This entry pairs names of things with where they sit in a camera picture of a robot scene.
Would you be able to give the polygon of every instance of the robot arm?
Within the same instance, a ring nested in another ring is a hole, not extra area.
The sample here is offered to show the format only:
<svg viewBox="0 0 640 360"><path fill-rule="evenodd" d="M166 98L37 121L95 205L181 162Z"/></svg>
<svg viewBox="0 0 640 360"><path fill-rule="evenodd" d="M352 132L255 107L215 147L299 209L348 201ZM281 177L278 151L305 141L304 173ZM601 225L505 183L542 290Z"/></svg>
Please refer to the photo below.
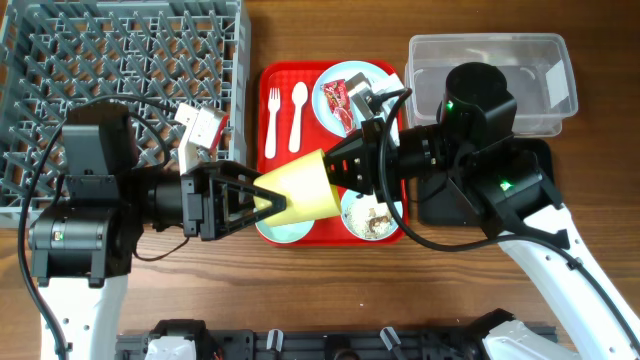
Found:
<svg viewBox="0 0 640 360"><path fill-rule="evenodd" d="M400 103L394 104L388 119L395 118L394 109L397 111ZM636 345L637 335L633 339L630 335L640 333L640 321L586 249L560 194L535 157L510 146L516 103L506 91L504 76L485 64L462 65L447 78L443 104L439 124L400 132L399 145L389 142L389 133L384 133L390 129L389 120L386 126L375 118L363 122L362 129L327 152L324 162L329 181L361 193L375 193L379 201L390 203L400 196L402 179L445 172L448 191L469 216L479 220L489 239L515 234L500 246L541 291L582 357L633 358L637 349L629 344ZM96 109L72 112L71 126L65 132L70 202L42 213L33 225L30 245L33 276L62 323L67 343L76 344L68 352L69 358L101 360L113 357L117 314L143 223L151 223L159 231L183 224L185 236L217 240L284 210L286 199L254 186L251 180L259 173L229 162L190 165L181 169L181 176L131 170L135 157L113 146L127 142L119 138L127 134L122 131L123 122L112 121L108 114L113 111L99 111L100 117L80 116L83 111L93 114ZM127 112L118 109L116 113L116 118L123 120L120 115ZM219 118L219 114L203 119L192 115L198 122ZM187 126L195 126L193 121L186 120ZM112 141L92 142L87 135ZM98 146L94 153L101 156L97 163L87 164L86 147L92 144ZM272 206L253 213L253 201L240 201L241 193L268 199ZM451 248L416 238L398 220L393 206L390 211L411 238L431 244L428 247L435 250L477 247ZM514 236L535 238L538 243L518 241ZM483 244L498 243L494 240ZM585 280L584 272L569 268L566 258L553 248L564 249L574 262L578 258L613 305L606 304L603 294ZM88 300L65 301L72 288ZM625 324L631 331L623 328ZM43 329L43 339L49 339L50 331ZM489 330L481 342L485 355L493 359L553 359L570 354L552 343L545 345L517 322ZM88 345L79 346L78 341ZM51 349L51 342L43 341L43 359L53 356L46 347Z"/></svg>
<svg viewBox="0 0 640 360"><path fill-rule="evenodd" d="M567 252L580 259L584 268L609 295L636 336L640 335L640 320L587 249L571 219L569 209L564 206L561 209L547 206L526 218L525 223L549 233L566 229L571 243ZM504 242L500 247L533 281L567 330L582 359L637 357L637 353L630 346L630 339L604 303L602 296L582 274L570 269L563 258L545 247L527 241ZM505 345L502 340L508 338L508 335L505 336L490 336L485 340L491 358L523 358L507 356L512 354L510 351L513 348L505 350L508 344ZM515 348L521 347L520 343L509 343Z"/></svg>

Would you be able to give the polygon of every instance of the light blue plate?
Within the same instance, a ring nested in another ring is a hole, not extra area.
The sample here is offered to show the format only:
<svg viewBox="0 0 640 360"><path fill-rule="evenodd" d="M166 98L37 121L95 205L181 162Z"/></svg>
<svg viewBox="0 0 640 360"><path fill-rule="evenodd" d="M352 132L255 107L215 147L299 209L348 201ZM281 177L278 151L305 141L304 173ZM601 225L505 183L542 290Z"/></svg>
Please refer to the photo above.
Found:
<svg viewBox="0 0 640 360"><path fill-rule="evenodd" d="M398 230L398 223L396 223L394 219L391 219L391 228L389 228L389 231L387 231L386 234L383 234L378 238L365 238L358 235L353 229L351 229L345 217L347 215L347 209L349 209L349 206L353 202L360 200L360 198L358 198L358 195L360 195L359 192L355 192L353 190L347 190L345 191L344 195L342 195L342 200L340 201L340 206L342 207L342 214L340 215L340 219L342 219L342 223L344 224L344 227L346 227L350 233L352 233L354 236L362 240L379 241L379 240L388 238L389 236L391 236L391 234L393 234L396 230ZM369 196L375 196L375 195L362 195L362 196L369 197ZM402 214L404 212L404 209L402 208L402 201L396 201L395 203L393 203L393 205L395 205L396 210L398 210L398 214L400 214L400 216L402 217Z"/></svg>
<svg viewBox="0 0 640 360"><path fill-rule="evenodd" d="M329 110L329 103L324 96L324 91L322 91L322 85L336 80L349 80L359 72L363 73L371 83L383 80L389 76L384 70L371 63L364 61L345 61L333 65L322 73L311 92L311 105L313 106L313 112L316 118L318 118L318 121L320 121L322 126L327 130L340 137L346 137L347 133L344 131L342 123L336 119ZM364 121L365 118L360 113L360 110L353 104L351 104L351 112L356 120L356 128L359 129L360 122ZM396 129L398 127L397 123L394 123L393 126Z"/></svg>
<svg viewBox="0 0 640 360"><path fill-rule="evenodd" d="M256 223L256 228L267 239L278 244L290 244L302 239L311 231L314 220L303 221L297 224L271 227L263 221Z"/></svg>

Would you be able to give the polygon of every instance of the food wrapper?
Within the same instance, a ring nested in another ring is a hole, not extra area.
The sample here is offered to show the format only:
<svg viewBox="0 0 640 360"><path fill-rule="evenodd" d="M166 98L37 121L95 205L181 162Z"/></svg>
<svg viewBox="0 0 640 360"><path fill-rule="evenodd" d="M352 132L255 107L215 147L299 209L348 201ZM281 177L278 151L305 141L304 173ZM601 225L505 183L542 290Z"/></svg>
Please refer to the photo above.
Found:
<svg viewBox="0 0 640 360"><path fill-rule="evenodd" d="M356 131L356 123L351 113L351 103L344 80L336 80L322 85L324 96L327 97L329 109L333 116L342 123L347 135Z"/></svg>

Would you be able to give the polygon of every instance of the white plastic fork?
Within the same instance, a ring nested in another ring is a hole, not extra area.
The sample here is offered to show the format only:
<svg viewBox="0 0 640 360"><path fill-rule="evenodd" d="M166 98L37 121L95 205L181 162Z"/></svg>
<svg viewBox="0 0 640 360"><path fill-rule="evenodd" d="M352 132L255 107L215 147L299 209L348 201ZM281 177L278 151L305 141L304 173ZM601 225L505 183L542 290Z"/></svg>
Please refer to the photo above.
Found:
<svg viewBox="0 0 640 360"><path fill-rule="evenodd" d="M276 156L276 114L280 110L280 89L272 88L269 92L269 128L267 129L267 144L264 155L267 159Z"/></svg>

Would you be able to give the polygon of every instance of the red tray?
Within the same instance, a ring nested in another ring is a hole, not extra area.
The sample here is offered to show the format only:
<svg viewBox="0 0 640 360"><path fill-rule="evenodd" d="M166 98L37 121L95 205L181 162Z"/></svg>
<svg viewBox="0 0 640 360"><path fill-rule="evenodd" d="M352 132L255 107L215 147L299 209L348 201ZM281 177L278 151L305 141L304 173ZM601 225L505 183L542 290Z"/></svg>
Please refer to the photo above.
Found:
<svg viewBox="0 0 640 360"><path fill-rule="evenodd" d="M329 150L337 144L341 137L329 132L320 124L311 105L311 90L316 80L322 73L339 61L310 61L310 62L279 62L269 66L260 77L260 109L258 118L258 171L267 173L271 170L291 162L303 155L306 155L318 148L324 151ZM370 63L380 67L388 74L395 73L391 65L383 61L370 61ZM300 151L292 154L289 152L289 135L295 106L291 100L293 87L299 81L303 81L309 89L309 100L302 108L302 134L300 138ZM269 89L277 87L280 89L280 110L276 122L276 156L267 159L264 156L264 147L267 141L267 127L269 124ZM402 129L402 117L398 114L398 129ZM338 187L340 198L346 190ZM408 223L407 194L405 183L402 182L402 206L403 220ZM311 231L302 239L291 244L278 244L260 236L274 246L357 246L357 245L382 245L392 244L402 237L402 230L396 232L386 239L379 241L366 241L355 237L344 226L340 216L329 219L316 220Z"/></svg>

